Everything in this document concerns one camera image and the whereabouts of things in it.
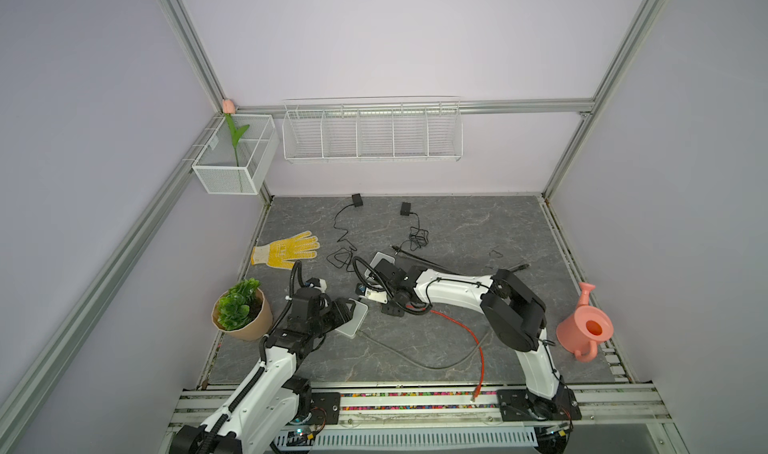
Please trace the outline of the white network switch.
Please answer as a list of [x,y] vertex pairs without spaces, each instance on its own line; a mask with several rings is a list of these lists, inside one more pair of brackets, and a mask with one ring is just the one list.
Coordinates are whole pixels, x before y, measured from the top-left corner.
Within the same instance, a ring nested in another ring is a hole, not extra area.
[[391,271],[396,267],[396,259],[383,252],[377,252],[370,262],[370,266],[373,270],[383,273],[385,271]]
[[354,339],[365,320],[368,310],[367,304],[354,300],[353,305],[350,305],[351,319],[336,328],[335,331],[349,339]]

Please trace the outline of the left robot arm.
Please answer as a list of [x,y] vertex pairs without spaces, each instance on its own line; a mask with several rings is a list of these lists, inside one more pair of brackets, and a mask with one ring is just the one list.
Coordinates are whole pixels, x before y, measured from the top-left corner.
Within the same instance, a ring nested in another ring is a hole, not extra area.
[[310,381],[296,375],[301,363],[332,331],[350,323],[355,303],[332,299],[325,281],[302,277],[296,261],[288,303],[259,341],[260,359],[213,414],[197,426],[184,425],[170,453],[263,453],[289,422],[311,411]]

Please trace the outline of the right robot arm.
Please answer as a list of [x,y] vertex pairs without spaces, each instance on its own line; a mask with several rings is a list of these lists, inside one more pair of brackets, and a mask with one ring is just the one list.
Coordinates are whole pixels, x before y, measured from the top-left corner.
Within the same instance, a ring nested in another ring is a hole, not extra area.
[[405,270],[381,259],[358,270],[360,292],[381,294],[404,313],[434,313],[446,304],[482,313],[492,332],[515,351],[525,376],[524,416],[538,421],[581,418],[578,401],[555,367],[547,334],[546,305],[512,270],[466,276],[413,265]]

